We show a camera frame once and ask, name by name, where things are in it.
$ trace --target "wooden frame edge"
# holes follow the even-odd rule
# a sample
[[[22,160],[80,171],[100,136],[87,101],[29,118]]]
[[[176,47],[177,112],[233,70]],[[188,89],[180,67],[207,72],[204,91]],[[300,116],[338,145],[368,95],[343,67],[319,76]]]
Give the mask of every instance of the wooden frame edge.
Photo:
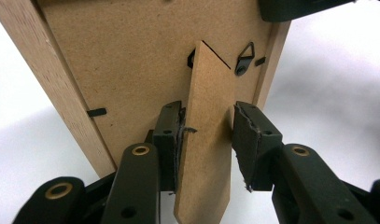
[[[280,55],[285,45],[286,37],[289,33],[291,21],[274,23],[272,26],[269,42],[266,50],[266,62],[262,66],[254,93],[253,105],[263,109],[269,89],[271,89],[274,73],[279,63]]]
[[[31,0],[0,0],[0,22],[96,173],[113,173],[116,165],[37,6]]]

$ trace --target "frame backing board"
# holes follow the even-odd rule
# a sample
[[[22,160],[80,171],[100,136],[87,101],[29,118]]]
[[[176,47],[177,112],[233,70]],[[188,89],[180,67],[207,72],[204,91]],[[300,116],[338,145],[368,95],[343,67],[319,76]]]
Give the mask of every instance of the frame backing board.
[[[142,142],[167,103],[188,103],[187,57],[204,40],[231,68],[248,42],[265,56],[272,24],[257,1],[39,0],[39,7],[115,163]],[[253,102],[260,68],[235,82],[236,100]]]
[[[230,200],[232,109],[236,77],[203,42],[197,44],[175,216],[180,223],[219,223]]]

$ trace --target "white surface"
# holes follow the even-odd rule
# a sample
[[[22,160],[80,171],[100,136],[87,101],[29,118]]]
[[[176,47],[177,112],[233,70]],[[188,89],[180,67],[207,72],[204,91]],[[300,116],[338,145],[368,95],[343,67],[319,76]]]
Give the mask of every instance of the white surface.
[[[291,24],[265,113],[285,143],[315,149],[343,180],[368,190],[380,178],[380,3],[360,1]],[[0,25],[0,223],[44,182],[97,179]],[[175,223],[163,194],[162,223]],[[271,193],[245,190],[232,158],[222,223],[277,223]]]

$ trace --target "white background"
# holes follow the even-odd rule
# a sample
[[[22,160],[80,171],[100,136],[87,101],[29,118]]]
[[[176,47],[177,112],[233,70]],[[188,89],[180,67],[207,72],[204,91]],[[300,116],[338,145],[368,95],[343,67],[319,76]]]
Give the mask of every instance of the white background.
[[[264,112],[285,143],[312,147],[340,178],[369,190],[380,178],[380,2],[295,20]],[[0,24],[0,223],[62,175],[98,179]],[[162,223],[175,223],[173,201],[163,194]],[[221,223],[249,222],[277,223],[271,193],[248,193],[232,157]]]

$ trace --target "d-ring hanger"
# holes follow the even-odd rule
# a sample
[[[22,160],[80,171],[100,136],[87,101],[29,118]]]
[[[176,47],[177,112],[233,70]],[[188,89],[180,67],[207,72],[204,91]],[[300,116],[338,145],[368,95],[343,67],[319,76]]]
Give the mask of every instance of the d-ring hanger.
[[[243,55],[249,47],[251,47],[251,56],[244,57]],[[239,77],[242,76],[247,71],[247,68],[250,66],[251,61],[254,59],[255,56],[256,54],[254,52],[254,43],[250,42],[238,57],[238,63],[235,68],[235,74]]]

